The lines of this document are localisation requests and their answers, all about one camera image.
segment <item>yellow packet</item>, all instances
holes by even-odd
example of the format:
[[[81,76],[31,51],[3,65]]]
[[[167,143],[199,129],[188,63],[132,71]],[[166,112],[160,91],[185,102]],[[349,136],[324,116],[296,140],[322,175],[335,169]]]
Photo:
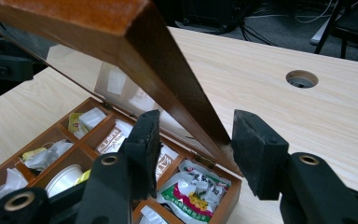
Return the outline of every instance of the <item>yellow packet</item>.
[[[29,159],[31,159],[34,155],[36,155],[37,153],[46,150],[45,147],[40,147],[37,148],[35,150],[29,151],[29,152],[25,152],[24,154],[22,154],[22,160],[23,161],[28,161]]]
[[[68,123],[68,130],[71,133],[75,133],[79,131],[79,127],[80,127],[80,122],[79,122],[79,117],[82,115],[83,113],[72,113],[69,116],[69,123]]]
[[[83,173],[83,175],[81,175],[75,182],[75,185],[80,184],[81,182],[88,180],[89,176],[90,176],[90,172],[91,170],[86,171],[85,173]]]

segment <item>open lid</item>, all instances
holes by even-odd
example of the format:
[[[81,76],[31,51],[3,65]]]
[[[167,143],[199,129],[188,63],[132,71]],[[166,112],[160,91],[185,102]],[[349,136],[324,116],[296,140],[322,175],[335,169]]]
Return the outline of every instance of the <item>open lid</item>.
[[[241,175],[227,131],[151,1],[2,0],[0,35],[135,117],[163,110],[162,130]]]

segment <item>wooden box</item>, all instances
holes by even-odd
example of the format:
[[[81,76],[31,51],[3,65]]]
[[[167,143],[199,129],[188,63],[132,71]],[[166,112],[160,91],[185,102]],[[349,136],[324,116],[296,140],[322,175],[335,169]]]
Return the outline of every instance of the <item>wooden box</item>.
[[[0,185],[5,184],[7,168],[21,171],[29,181],[27,187],[41,188],[71,164],[79,164],[83,172],[87,171],[99,156],[95,148],[115,127],[116,119],[133,125],[143,112],[158,109],[162,111],[162,143],[179,154],[159,178],[158,189],[178,172],[177,166],[183,160],[211,170],[231,181],[210,220],[225,223],[241,191],[241,173],[233,162],[230,139],[154,5],[146,0],[40,4],[42,7],[32,7],[29,1],[0,4],[0,34],[94,97],[1,164]],[[102,4],[114,13],[99,7]],[[52,7],[53,12],[45,10]],[[78,139],[67,130],[69,115],[94,107],[101,109],[106,118]],[[33,174],[21,161],[22,153],[62,139],[74,145],[41,174]],[[134,204],[135,223],[141,220],[141,209],[146,204],[170,223],[180,222],[149,198]]]
[[[101,109],[105,113],[106,118],[102,122],[100,122],[94,129],[88,132],[85,136],[78,139],[67,129],[69,115],[75,112],[84,113],[94,107],[98,107],[99,109]],[[19,150],[18,153],[16,153],[7,161],[2,163],[0,165],[0,185],[5,184],[6,182],[7,168],[17,168],[19,171],[21,171],[24,177],[26,177],[26,179],[29,181],[27,187],[41,188],[45,188],[48,185],[48,182],[53,178],[53,176],[55,176],[59,171],[69,165],[79,164],[82,167],[83,172],[87,171],[91,168],[93,160],[99,156],[99,153],[95,150],[95,148],[115,127],[116,119],[121,119],[132,125],[135,123],[134,119],[123,115],[115,109],[106,109],[103,102],[90,97],[83,104],[79,105],[77,108],[74,108],[74,110],[71,111],[67,116],[61,118],[57,123],[55,123],[45,132],[40,134],[34,141]],[[42,147],[48,142],[56,142],[62,139],[68,139],[69,141],[74,143],[74,145],[61,157],[59,157],[55,162],[53,162],[48,167],[48,169],[43,171],[41,174],[33,174],[21,161],[21,155],[24,152]],[[158,180],[158,188],[160,188],[161,185],[164,184],[173,174],[178,172],[177,166],[181,161],[192,160],[195,163],[201,164],[198,162],[200,159],[197,154],[194,154],[187,149],[184,149],[183,147],[175,144],[169,138],[162,137],[161,140],[164,145],[168,146],[169,148],[177,152],[179,155]],[[210,221],[210,223],[224,223],[228,220],[229,215],[231,214],[232,210],[235,207],[235,204],[239,199],[241,191],[241,180],[235,175],[232,175],[217,166],[210,170],[212,170],[215,174],[226,178],[232,182],[231,187],[226,192],[222,202],[216,209],[215,213],[213,214],[213,218]],[[147,201],[135,204],[135,206],[133,207],[134,210],[132,213],[132,220],[134,223],[138,223],[142,218],[141,209],[146,204],[152,209],[154,209],[156,212],[158,212],[168,222],[180,222],[176,216],[174,216],[171,212],[169,212],[167,209],[157,203],[155,199],[149,198]]]

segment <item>green packet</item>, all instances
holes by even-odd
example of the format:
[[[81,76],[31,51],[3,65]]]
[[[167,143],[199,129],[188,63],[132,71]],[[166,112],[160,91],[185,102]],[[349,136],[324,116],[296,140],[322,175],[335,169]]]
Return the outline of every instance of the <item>green packet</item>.
[[[90,177],[90,173],[91,173],[91,170],[84,172],[83,175],[81,175],[80,177],[77,178],[74,185],[78,185],[81,182],[88,180]]]
[[[32,150],[32,151],[28,151],[28,152],[25,152],[22,154],[21,158],[23,161],[28,161],[29,159],[31,159],[34,155],[36,155],[37,153],[41,152],[41,151],[44,151],[46,150],[45,147],[40,147],[40,148],[37,148],[35,150]]]
[[[79,128],[81,127],[81,123],[79,120],[79,117],[83,113],[72,113],[69,116],[69,123],[68,123],[68,131],[71,133],[76,133],[79,131]]]
[[[230,186],[230,180],[184,160],[179,173],[158,190],[157,201],[167,204],[186,224],[206,224]]]

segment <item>wooden table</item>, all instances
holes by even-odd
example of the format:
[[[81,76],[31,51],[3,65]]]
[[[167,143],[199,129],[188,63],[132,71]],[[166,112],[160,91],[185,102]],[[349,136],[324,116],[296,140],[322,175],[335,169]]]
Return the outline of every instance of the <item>wooden table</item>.
[[[290,143],[290,153],[324,158],[358,190],[358,63],[171,31],[229,134],[234,109],[256,113]],[[312,72],[319,83],[293,87],[285,79],[293,70]],[[0,163],[89,96],[51,68],[2,95]],[[279,203],[258,201],[243,180],[229,223],[282,223]]]

